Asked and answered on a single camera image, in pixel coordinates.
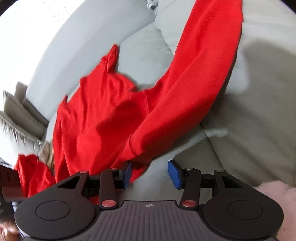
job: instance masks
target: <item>blue rubber pad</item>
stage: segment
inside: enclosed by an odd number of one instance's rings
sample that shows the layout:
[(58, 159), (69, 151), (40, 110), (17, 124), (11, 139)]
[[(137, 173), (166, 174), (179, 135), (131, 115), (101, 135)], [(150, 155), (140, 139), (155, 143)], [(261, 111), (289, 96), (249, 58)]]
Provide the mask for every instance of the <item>blue rubber pad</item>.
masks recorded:
[(133, 169), (131, 167), (131, 162), (129, 162), (128, 166), (125, 169), (124, 177), (123, 177), (124, 189), (128, 188), (132, 173), (133, 173)]
[(186, 184), (186, 180), (184, 178), (183, 170), (181, 167), (174, 161), (168, 161), (168, 174), (177, 189), (183, 189)]

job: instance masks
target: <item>beige pillow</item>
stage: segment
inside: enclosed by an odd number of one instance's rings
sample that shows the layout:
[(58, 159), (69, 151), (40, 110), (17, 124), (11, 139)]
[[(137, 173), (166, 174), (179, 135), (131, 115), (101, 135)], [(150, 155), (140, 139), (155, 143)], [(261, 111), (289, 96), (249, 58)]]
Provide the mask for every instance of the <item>beige pillow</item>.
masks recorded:
[(15, 124), (36, 136), (38, 139), (42, 139), (46, 133), (45, 126), (38, 122), (12, 94), (4, 91), (3, 98), (4, 113), (7, 114)]
[(42, 141), (17, 126), (0, 111), (0, 156), (5, 162), (14, 166), (19, 154), (37, 155), (42, 144)]

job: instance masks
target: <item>pink fluffy fabric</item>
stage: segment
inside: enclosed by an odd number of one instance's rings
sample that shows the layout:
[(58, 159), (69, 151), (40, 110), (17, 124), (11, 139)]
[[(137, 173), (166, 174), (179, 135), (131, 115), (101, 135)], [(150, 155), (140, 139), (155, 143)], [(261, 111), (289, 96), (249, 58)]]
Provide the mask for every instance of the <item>pink fluffy fabric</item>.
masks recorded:
[(284, 222), (277, 235), (279, 241), (296, 241), (296, 188), (280, 181), (263, 183), (258, 191), (275, 200), (284, 211)]

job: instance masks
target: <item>black device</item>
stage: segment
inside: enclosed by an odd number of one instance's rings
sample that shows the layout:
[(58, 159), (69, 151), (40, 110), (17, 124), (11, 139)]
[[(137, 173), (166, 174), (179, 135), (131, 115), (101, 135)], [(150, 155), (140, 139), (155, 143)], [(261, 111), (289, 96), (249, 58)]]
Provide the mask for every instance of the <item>black device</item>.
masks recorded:
[[(80, 171), (24, 200), (15, 222), (24, 241), (276, 240), (284, 216), (272, 199), (225, 171), (201, 174), (170, 160), (168, 172), (174, 186), (184, 189), (179, 205), (174, 200), (119, 205), (116, 189), (126, 189), (132, 173), (126, 162), (95, 176)], [(1, 184), (2, 199), (20, 200), (16, 189), (5, 191), (8, 185)], [(213, 198), (203, 205), (200, 188), (212, 188)], [(89, 199), (97, 195), (98, 204), (92, 204)]]
[(18, 173), (0, 165), (0, 222), (14, 219), (14, 210), (24, 200)]

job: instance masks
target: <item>circular indentation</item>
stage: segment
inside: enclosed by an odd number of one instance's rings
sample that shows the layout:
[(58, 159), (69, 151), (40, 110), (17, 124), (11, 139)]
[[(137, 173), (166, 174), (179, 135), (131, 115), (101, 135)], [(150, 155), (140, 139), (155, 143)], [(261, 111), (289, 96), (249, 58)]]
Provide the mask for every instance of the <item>circular indentation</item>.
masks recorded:
[(228, 206), (228, 211), (232, 216), (241, 220), (253, 220), (263, 213), (262, 207), (252, 201), (239, 200)]
[(70, 213), (70, 206), (62, 201), (48, 201), (36, 208), (36, 214), (44, 220), (59, 220)]
[(113, 200), (104, 200), (104, 201), (102, 201), (101, 205), (103, 207), (113, 207), (116, 205), (116, 202)]
[(193, 200), (185, 200), (182, 202), (182, 205), (184, 207), (194, 207), (194, 206), (196, 206), (196, 202)]

